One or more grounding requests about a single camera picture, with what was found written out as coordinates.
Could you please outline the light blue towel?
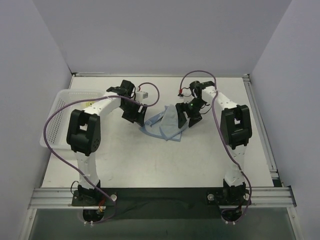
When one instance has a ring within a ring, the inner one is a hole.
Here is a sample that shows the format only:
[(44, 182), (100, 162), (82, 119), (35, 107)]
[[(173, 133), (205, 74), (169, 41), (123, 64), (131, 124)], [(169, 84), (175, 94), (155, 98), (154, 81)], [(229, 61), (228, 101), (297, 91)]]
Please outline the light blue towel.
[(186, 122), (178, 127), (178, 113), (174, 105), (165, 106), (165, 109), (145, 121), (139, 130), (147, 136), (163, 139), (165, 141), (180, 142), (182, 132), (188, 128)]

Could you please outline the yellow green patterned towel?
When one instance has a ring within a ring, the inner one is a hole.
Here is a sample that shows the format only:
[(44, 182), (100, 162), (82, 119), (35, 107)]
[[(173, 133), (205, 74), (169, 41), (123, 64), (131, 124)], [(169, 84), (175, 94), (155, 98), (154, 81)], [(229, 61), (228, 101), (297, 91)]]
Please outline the yellow green patterned towel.
[(86, 101), (86, 102), (82, 103), (82, 107), (85, 109), (85, 108), (92, 106), (94, 103), (95, 103), (95, 101)]

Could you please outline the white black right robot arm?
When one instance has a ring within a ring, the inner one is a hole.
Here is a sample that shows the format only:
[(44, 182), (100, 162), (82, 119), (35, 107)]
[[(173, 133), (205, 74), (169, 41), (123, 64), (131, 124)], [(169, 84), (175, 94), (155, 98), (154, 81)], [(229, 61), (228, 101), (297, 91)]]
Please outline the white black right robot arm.
[(230, 100), (217, 90), (213, 81), (194, 81), (188, 89), (192, 97), (190, 101), (187, 101), (188, 97), (182, 88), (178, 93), (183, 98), (183, 102), (175, 105), (178, 127), (181, 129), (185, 124), (193, 127), (203, 119), (201, 109), (206, 105), (211, 106), (219, 137), (230, 158), (229, 168), (223, 179), (221, 198), (224, 203), (233, 205), (247, 193), (243, 171), (246, 147), (252, 137), (250, 109), (245, 104), (240, 105)]

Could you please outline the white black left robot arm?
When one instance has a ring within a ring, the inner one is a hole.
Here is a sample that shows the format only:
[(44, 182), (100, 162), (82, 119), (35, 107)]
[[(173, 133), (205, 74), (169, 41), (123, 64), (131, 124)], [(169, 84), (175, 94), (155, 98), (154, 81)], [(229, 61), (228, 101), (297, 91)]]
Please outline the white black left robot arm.
[(119, 108), (123, 110), (123, 119), (142, 126), (147, 111), (143, 104), (146, 98), (147, 92), (136, 90), (132, 82), (123, 80), (120, 86), (108, 88), (91, 106), (71, 112), (66, 142), (77, 160), (78, 197), (83, 197), (88, 205), (97, 205), (103, 197), (96, 167), (96, 151), (102, 141), (102, 118)]

